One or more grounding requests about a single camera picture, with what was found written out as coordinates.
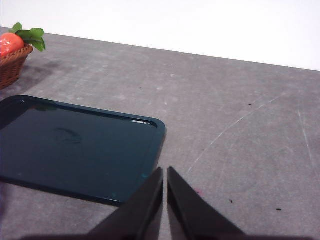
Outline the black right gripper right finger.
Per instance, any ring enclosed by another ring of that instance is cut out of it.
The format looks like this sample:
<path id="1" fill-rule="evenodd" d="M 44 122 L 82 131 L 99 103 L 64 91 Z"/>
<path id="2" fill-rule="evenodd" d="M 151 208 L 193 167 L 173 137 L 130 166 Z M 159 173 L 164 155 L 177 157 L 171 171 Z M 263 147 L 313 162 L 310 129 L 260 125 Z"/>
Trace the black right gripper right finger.
<path id="1" fill-rule="evenodd" d="M 211 207 L 173 168 L 167 170 L 167 202 L 189 240 L 245 240 L 248 236 Z"/>

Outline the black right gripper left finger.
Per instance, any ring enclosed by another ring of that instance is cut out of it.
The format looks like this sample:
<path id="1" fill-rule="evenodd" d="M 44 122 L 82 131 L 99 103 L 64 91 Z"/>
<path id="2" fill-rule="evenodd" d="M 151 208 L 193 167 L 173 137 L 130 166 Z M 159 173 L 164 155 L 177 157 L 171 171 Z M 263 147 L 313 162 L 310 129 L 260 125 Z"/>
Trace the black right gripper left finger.
<path id="1" fill-rule="evenodd" d="M 163 201 L 162 168 L 157 168 L 130 199 L 98 224 L 88 240 L 142 240 Z"/>

